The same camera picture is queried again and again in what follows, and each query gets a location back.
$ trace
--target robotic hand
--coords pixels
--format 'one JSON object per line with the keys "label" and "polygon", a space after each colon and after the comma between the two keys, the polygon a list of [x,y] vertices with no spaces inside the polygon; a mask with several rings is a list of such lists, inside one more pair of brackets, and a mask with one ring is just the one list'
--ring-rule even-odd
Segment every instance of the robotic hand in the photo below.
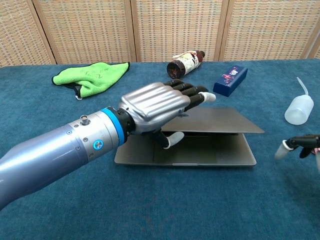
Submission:
{"label": "robotic hand", "polygon": [[[320,134],[307,134],[303,136],[294,136],[288,140],[283,140],[279,146],[274,157],[278,160],[283,159],[288,152],[296,150],[298,147],[302,147],[300,152],[300,158],[306,158],[312,150],[320,148]],[[316,165],[320,171],[320,151],[315,153]]]}
{"label": "robotic hand", "polygon": [[149,136],[170,148],[184,135],[165,136],[161,127],[180,113],[215,100],[203,86],[179,79],[155,82],[122,96],[118,110],[109,106],[82,115],[14,146],[0,159],[0,210],[123,145],[130,134]]}

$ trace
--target green microfiber cloth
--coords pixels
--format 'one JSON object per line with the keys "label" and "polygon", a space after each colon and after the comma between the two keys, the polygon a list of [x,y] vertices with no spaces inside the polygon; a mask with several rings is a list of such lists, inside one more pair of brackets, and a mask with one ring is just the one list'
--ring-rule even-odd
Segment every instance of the green microfiber cloth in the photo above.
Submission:
{"label": "green microfiber cloth", "polygon": [[87,66],[70,67],[52,78],[52,83],[75,91],[82,98],[102,93],[115,84],[130,68],[129,62],[107,64],[96,62]]}

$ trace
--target silver laptop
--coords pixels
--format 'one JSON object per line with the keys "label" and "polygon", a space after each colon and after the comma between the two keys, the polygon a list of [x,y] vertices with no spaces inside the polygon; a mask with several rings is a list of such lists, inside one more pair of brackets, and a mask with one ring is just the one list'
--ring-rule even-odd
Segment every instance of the silver laptop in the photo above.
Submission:
{"label": "silver laptop", "polygon": [[195,107],[162,127],[185,137],[169,149],[146,136],[130,135],[115,163],[155,166],[255,166],[246,133],[264,131],[232,107]]}

